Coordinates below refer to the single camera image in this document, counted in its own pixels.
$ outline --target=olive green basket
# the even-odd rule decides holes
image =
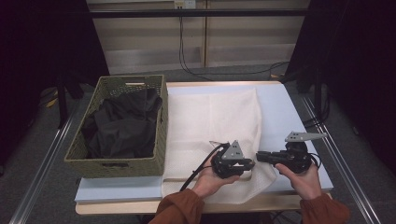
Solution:
[[[156,89],[158,95],[163,99],[163,105],[157,116],[153,157],[139,159],[86,159],[89,151],[81,133],[81,127],[85,119],[99,108],[104,99],[144,89]],[[85,178],[162,175],[165,160],[167,123],[168,92],[163,75],[100,77],[84,118],[64,157],[64,162],[72,166]]]

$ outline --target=metal rail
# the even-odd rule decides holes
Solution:
[[[17,210],[12,216],[9,224],[23,224],[26,223],[27,218],[29,217],[34,205],[35,201],[40,194],[41,189],[43,188],[44,182],[47,178],[48,173],[50,172],[50,168],[55,161],[55,158],[58,154],[59,148],[62,146],[64,138],[66,137],[70,125],[72,123],[72,118],[76,114],[77,105],[74,106],[72,113],[70,114],[69,119],[66,121],[62,129],[58,129],[58,132],[55,134],[55,137],[49,147],[48,153],[45,156],[44,160],[41,162],[40,167],[38,168],[37,173],[35,173],[35,178],[29,186],[29,189],[23,195],[23,198],[18,205]]]
[[[315,108],[312,101],[309,98],[305,97],[303,99],[303,102],[310,117],[312,119],[315,119]],[[334,143],[332,136],[329,133],[329,130],[326,128],[324,124],[319,124],[316,127],[320,133],[328,134],[328,137],[323,138],[323,142],[326,145],[326,148],[329,150],[330,155],[332,156],[332,159],[334,160],[338,171],[340,172],[341,176],[344,178],[344,181],[346,182],[346,186],[348,187],[349,192],[351,193],[353,199],[355,200],[356,205],[361,210],[361,213],[366,219],[366,222],[370,224],[380,224],[381,221],[379,220],[378,215],[375,213],[375,210],[370,200],[364,193],[363,189],[361,188],[361,185],[358,183],[355,176],[350,171],[347,162],[344,160],[344,157],[342,156],[340,150],[338,149],[337,145]]]

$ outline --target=metal bracket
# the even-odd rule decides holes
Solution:
[[[296,133],[291,132],[285,139],[285,142],[304,142],[327,137],[327,133]]]
[[[239,146],[238,141],[233,141],[233,144],[227,149],[224,155],[221,157],[225,161],[241,160],[244,159],[244,153]]]

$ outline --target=white towel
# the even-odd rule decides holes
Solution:
[[[262,134],[262,113],[256,90],[213,94],[170,94],[169,123],[163,174],[163,197],[178,192],[213,150],[209,141],[237,140],[245,158],[255,160]],[[245,203],[276,179],[267,163],[256,162],[249,180],[223,186],[206,203]]]

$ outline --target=hand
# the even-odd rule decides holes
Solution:
[[[287,166],[278,163],[275,168],[290,180],[291,186],[297,191],[304,200],[312,200],[319,197],[321,186],[319,182],[318,167],[311,164],[309,169],[303,174],[295,174]]]
[[[239,179],[239,175],[233,175],[225,179],[218,177],[213,173],[213,169],[210,164],[211,160],[212,158],[207,160],[204,165],[206,168],[204,168],[204,170],[202,170],[198,175],[198,180],[192,188],[192,191],[202,199],[216,193],[223,185],[232,184]]]

